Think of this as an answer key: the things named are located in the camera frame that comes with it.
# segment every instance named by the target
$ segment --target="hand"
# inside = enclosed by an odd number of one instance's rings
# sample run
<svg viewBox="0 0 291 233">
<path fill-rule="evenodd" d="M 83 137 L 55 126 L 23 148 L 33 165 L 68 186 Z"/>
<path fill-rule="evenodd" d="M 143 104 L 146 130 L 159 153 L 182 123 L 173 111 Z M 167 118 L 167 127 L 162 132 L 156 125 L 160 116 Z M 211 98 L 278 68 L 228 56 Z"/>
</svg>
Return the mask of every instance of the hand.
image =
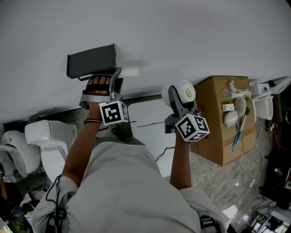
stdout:
<svg viewBox="0 0 291 233">
<path fill-rule="evenodd" d="M 91 85 L 91 84 L 110 84 L 110 81 L 111 81 L 111 77 L 96 76 L 94 79 L 91 79 L 89 81 L 88 85 Z M 108 91 L 90 91 L 89 95 L 108 96 L 109 92 Z M 97 103 L 97 102 L 89 102 L 90 110 L 89 110 L 87 118 L 102 120 L 99 104 L 100 103 Z"/>
</svg>

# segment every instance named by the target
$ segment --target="fiducial marker cube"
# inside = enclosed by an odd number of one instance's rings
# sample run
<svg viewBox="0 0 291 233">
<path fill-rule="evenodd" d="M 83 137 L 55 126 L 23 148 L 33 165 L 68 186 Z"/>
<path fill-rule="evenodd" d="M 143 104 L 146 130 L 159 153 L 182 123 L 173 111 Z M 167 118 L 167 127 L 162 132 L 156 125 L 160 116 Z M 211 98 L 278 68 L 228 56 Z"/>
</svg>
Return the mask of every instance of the fiducial marker cube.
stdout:
<svg viewBox="0 0 291 233">
<path fill-rule="evenodd" d="M 175 124 L 185 142 L 197 142 L 210 133 L 206 119 L 186 114 Z"/>
<path fill-rule="evenodd" d="M 100 110 L 103 124 L 105 126 L 112 126 L 119 123 L 128 122 L 127 107 L 121 101 L 111 103 L 100 103 Z"/>
</svg>

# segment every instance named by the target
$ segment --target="toilet tank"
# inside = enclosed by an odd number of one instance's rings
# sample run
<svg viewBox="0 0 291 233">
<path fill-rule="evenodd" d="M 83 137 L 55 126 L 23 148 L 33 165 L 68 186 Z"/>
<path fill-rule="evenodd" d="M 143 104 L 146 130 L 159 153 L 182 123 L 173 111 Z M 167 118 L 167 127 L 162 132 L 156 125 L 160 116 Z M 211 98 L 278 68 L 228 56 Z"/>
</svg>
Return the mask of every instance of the toilet tank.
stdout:
<svg viewBox="0 0 291 233">
<path fill-rule="evenodd" d="M 62 147 L 66 154 L 74 140 L 72 125 L 59 121 L 42 120 L 25 126 L 28 144 L 44 148 Z"/>
</svg>

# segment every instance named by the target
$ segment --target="gray t-shirt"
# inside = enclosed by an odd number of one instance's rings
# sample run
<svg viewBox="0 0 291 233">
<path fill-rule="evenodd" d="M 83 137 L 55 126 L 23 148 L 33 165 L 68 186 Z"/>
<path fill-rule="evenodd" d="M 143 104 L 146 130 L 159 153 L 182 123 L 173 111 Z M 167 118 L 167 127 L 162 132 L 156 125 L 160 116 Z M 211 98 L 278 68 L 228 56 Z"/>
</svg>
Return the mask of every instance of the gray t-shirt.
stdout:
<svg viewBox="0 0 291 233">
<path fill-rule="evenodd" d="M 226 232 L 229 220 L 198 188 L 180 191 L 161 177 L 145 146 L 103 142 L 92 152 L 79 188 L 59 181 L 59 204 L 66 209 L 63 232 L 196 232 L 207 215 Z M 48 199 L 56 200 L 56 185 Z M 32 216 L 33 230 L 45 232 L 55 204 L 45 200 Z"/>
</svg>

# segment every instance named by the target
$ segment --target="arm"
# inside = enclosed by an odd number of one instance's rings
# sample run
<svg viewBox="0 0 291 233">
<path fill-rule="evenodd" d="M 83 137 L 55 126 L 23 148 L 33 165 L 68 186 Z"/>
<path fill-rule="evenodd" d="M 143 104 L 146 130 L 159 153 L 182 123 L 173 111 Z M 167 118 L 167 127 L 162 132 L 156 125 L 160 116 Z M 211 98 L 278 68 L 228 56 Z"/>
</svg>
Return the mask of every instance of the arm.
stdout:
<svg viewBox="0 0 291 233">
<path fill-rule="evenodd" d="M 176 131 L 176 146 L 170 184 L 178 190 L 191 187 L 189 143 L 183 140 L 178 131 Z"/>
<path fill-rule="evenodd" d="M 7 200 L 7 192 L 4 184 L 3 177 L 0 178 L 0 187 L 1 187 L 1 195 L 4 198 L 4 200 Z"/>
<path fill-rule="evenodd" d="M 95 79 L 91 79 L 89 81 L 88 85 L 90 84 L 110 84 L 110 78 L 102 76 L 99 80 L 99 77 L 96 77 Z M 108 95 L 108 92 L 92 91 L 90 94 L 106 96 Z M 89 107 L 90 111 L 87 119 L 102 119 L 99 103 L 90 102 Z M 87 123 L 82 127 L 65 161 L 62 176 L 70 178 L 72 181 L 75 182 L 77 187 L 81 185 L 81 182 L 83 180 L 83 176 L 88 166 L 93 144 L 100 124 L 101 123 Z"/>
</svg>

